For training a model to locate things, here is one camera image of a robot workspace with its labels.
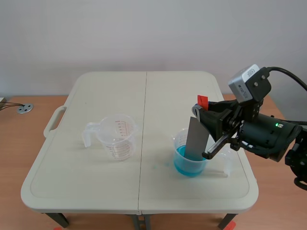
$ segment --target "blue liquid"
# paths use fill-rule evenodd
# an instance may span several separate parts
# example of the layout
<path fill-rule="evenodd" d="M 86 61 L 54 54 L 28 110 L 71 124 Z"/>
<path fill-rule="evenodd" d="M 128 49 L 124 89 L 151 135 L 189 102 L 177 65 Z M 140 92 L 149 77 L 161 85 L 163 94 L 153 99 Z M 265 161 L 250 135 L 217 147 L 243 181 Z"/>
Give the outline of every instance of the blue liquid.
<path fill-rule="evenodd" d="M 180 146 L 177 149 L 178 153 L 184 157 L 184 153 L 186 151 L 186 146 Z M 195 177 L 199 174 L 201 174 L 201 172 L 204 169 L 204 164 L 193 164 L 190 163 L 189 161 L 186 161 L 184 159 L 177 159 L 175 156 L 174 159 L 174 165 L 175 168 L 177 169 L 178 172 L 180 172 L 181 174 L 185 175 L 185 176 L 189 176 L 189 177 Z"/>

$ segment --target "cup with blue liquid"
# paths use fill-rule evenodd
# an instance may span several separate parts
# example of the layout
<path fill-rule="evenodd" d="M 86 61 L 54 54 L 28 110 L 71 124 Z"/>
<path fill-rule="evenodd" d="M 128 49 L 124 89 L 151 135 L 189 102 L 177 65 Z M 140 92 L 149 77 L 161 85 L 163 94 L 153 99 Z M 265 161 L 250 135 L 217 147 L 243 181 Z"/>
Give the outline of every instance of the cup with blue liquid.
<path fill-rule="evenodd" d="M 174 147 L 175 147 L 175 154 L 174 154 L 174 165 L 178 172 L 181 174 L 188 176 L 188 177 L 195 177 L 202 173 L 206 164 L 209 160 L 203 158 L 202 161 L 200 160 L 193 160 L 187 159 L 184 157 L 185 150 L 186 150 L 186 142 L 188 136 L 188 129 L 183 129 L 180 131 L 174 139 Z M 224 173 L 226 176 L 229 176 L 232 165 L 231 165 L 231 157 L 233 157 L 233 153 L 229 151 L 229 153 L 219 153 L 219 156 L 215 158 L 222 157 L 225 161 L 224 164 Z"/>

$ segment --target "red tag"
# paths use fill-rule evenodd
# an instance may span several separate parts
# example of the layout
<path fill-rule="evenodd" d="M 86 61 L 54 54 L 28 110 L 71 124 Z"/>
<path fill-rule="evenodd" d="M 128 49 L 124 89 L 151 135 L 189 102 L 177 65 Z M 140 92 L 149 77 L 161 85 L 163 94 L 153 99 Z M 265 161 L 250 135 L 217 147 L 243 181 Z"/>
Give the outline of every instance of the red tag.
<path fill-rule="evenodd" d="M 208 97 L 198 95 L 197 104 L 199 104 L 204 110 L 208 110 Z"/>
<path fill-rule="evenodd" d="M 236 223 L 234 221 L 231 221 L 224 230 L 233 230 L 236 226 Z"/>

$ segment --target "wooden table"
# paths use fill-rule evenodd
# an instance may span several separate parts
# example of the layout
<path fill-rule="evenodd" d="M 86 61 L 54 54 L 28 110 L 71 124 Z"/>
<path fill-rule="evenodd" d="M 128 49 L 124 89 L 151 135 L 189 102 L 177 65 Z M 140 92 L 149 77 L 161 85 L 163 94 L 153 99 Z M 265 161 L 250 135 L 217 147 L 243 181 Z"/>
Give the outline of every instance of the wooden table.
<path fill-rule="evenodd" d="M 16 108 L 0 111 L 0 229 L 48 230 L 58 227 L 45 215 L 24 206 L 22 183 L 43 142 L 43 130 L 66 96 L 14 97 L 10 102 L 33 103 L 33 111 L 17 114 Z M 261 113 L 283 118 L 270 97 Z M 236 230 L 304 229 L 307 225 L 307 193 L 293 184 L 294 174 L 283 160 L 275 163 L 247 154 L 259 186 L 255 206 L 235 218 Z M 70 229 L 134 229 L 128 216 L 116 214 L 68 214 Z M 159 214 L 152 216 L 152 230 L 216 229 L 223 214 Z"/>

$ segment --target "measuring cup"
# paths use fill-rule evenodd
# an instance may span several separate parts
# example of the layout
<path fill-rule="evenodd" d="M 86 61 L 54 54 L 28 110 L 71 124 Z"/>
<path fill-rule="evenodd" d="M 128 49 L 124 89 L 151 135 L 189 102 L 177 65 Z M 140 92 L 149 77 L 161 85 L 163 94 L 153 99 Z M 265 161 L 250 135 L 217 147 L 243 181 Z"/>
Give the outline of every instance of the measuring cup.
<path fill-rule="evenodd" d="M 135 152 L 135 133 L 138 128 L 127 115 L 105 117 L 100 123 L 88 123 L 82 132 L 85 147 L 91 146 L 91 135 L 96 134 L 105 150 L 116 160 L 127 159 Z"/>
<path fill-rule="evenodd" d="M 188 136 L 188 129 L 183 129 L 180 131 L 174 140 L 174 165 L 178 172 L 185 176 L 195 177 L 202 173 L 206 164 L 208 164 L 211 160 L 207 160 L 203 158 L 202 161 L 192 161 L 184 157 L 186 142 Z M 232 157 L 233 153 L 229 148 L 222 148 L 221 151 L 214 157 L 223 158 L 224 161 L 224 174 L 228 177 L 232 170 Z"/>

